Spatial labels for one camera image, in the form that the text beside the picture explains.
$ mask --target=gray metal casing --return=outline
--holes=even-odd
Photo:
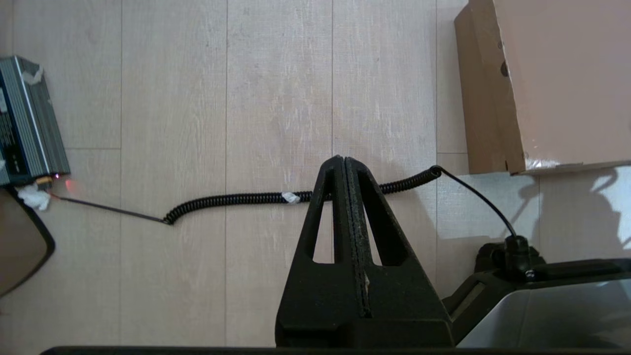
[[[0,186],[70,173],[44,76],[33,85],[22,79],[38,69],[18,56],[0,59]]]

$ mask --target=brown cardboard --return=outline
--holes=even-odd
[[[470,0],[455,26],[471,172],[628,164],[630,16],[626,0]]]

